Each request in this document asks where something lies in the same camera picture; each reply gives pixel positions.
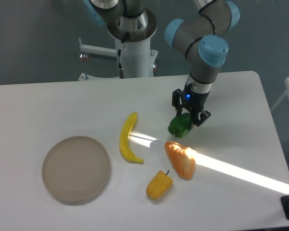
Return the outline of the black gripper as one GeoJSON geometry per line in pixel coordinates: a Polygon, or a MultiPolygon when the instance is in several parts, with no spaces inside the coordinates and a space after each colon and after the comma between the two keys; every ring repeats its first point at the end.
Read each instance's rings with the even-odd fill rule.
{"type": "Polygon", "coordinates": [[[199,127],[211,116],[209,111],[204,110],[204,104],[209,92],[194,92],[192,86],[193,85],[191,83],[186,84],[183,91],[181,89],[176,89],[172,93],[172,106],[176,110],[175,117],[179,117],[184,108],[190,111],[189,130],[191,130],[194,126],[199,127]]]}

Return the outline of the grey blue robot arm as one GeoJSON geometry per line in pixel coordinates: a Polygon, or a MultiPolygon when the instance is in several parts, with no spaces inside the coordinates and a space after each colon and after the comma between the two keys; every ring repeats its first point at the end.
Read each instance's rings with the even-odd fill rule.
{"type": "MultiPolygon", "coordinates": [[[[115,40],[119,77],[151,76],[154,58],[150,40],[157,20],[143,1],[86,0],[83,4],[89,17],[98,25],[106,25],[115,40]]],[[[166,42],[191,63],[184,88],[172,93],[176,116],[168,127],[171,134],[189,131],[210,117],[204,104],[228,53],[221,34],[240,18],[238,7],[230,1],[197,0],[195,4],[197,20],[174,19],[164,32],[166,42]]]]}

